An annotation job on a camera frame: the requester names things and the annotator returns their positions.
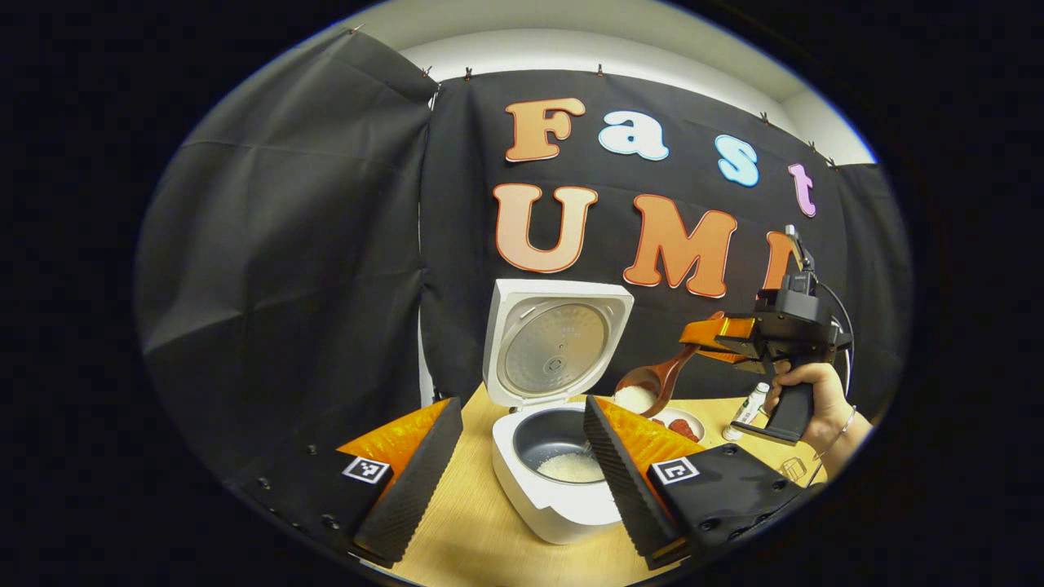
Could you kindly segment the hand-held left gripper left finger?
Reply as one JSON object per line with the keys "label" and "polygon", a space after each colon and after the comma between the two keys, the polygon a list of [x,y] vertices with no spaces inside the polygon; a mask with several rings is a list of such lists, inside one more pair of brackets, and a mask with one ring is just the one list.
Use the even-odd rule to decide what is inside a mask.
{"label": "hand-held left gripper left finger", "polygon": [[342,446],[287,446],[232,490],[335,556],[392,568],[402,560],[462,435],[448,398]]}

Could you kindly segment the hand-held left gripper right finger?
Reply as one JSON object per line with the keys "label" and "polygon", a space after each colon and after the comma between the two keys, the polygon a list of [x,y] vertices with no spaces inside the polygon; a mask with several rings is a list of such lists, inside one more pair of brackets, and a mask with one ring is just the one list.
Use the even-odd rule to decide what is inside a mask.
{"label": "hand-held left gripper right finger", "polygon": [[584,432],[652,571],[735,550],[812,498],[741,446],[702,447],[601,396],[586,398]]}

